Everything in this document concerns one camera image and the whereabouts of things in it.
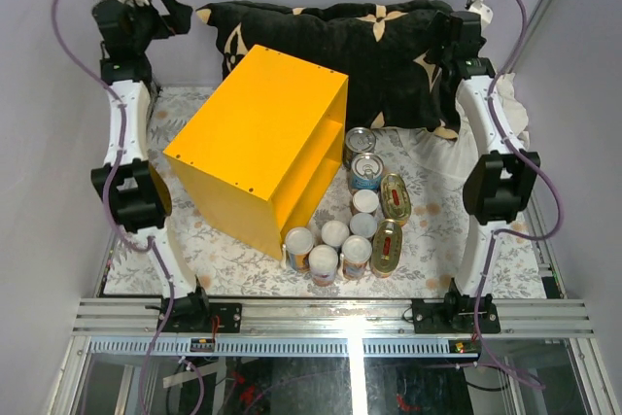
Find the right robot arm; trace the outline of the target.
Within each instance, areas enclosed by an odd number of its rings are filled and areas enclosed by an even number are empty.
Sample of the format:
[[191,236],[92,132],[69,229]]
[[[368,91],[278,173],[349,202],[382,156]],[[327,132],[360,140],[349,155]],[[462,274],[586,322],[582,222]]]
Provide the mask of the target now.
[[504,115],[493,65],[479,55],[485,43],[480,15],[437,13],[432,31],[432,47],[424,58],[432,66],[432,89],[441,103],[461,104],[478,160],[463,186],[469,225],[458,273],[442,301],[413,300],[414,329],[423,334],[498,333],[491,283],[499,235],[526,209],[540,158],[525,151]]

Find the black floral plush pillow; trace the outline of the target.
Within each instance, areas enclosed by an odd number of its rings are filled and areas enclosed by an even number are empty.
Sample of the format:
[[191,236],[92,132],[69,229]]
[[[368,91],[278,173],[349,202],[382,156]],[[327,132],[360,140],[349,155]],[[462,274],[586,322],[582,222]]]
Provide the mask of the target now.
[[217,31],[225,76],[252,47],[267,47],[347,75],[348,128],[425,129],[455,140],[461,127],[456,103],[441,103],[424,61],[438,12],[454,11],[438,0],[324,9],[225,1],[196,14]]

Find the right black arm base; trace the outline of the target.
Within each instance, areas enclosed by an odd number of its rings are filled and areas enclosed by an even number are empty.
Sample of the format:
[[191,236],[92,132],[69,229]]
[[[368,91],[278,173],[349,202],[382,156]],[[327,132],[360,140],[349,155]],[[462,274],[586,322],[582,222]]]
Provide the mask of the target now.
[[475,334],[475,318],[478,318],[483,334],[500,333],[499,313],[493,296],[484,295],[478,306],[475,301],[475,297],[450,293],[441,301],[413,298],[410,310],[414,331],[421,334]]

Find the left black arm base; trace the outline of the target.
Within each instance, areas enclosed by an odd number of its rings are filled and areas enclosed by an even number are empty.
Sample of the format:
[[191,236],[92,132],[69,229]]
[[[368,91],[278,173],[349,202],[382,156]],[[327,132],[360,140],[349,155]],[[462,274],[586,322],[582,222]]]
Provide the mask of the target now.
[[243,305],[210,302],[183,307],[175,304],[163,331],[169,333],[237,334],[241,331]]

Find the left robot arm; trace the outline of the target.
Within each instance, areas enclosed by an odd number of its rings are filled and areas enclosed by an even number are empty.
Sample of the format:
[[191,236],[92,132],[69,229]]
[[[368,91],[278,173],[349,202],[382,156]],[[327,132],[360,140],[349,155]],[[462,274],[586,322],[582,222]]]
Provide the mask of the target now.
[[90,179],[119,240],[155,268],[158,330],[199,332],[209,329],[213,309],[175,238],[169,188],[148,158],[153,71],[146,50],[154,40],[187,34],[192,14],[189,5],[161,1],[164,14],[151,0],[104,0],[92,10],[102,36],[98,78],[109,99],[110,130],[104,163]]

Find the orange blue lidded can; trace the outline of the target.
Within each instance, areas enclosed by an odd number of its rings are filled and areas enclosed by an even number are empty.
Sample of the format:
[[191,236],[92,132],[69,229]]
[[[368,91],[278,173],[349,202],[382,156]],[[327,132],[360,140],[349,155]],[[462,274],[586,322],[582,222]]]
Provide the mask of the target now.
[[296,272],[308,271],[308,257],[314,246],[314,235],[308,228],[292,228],[284,242],[286,264]]

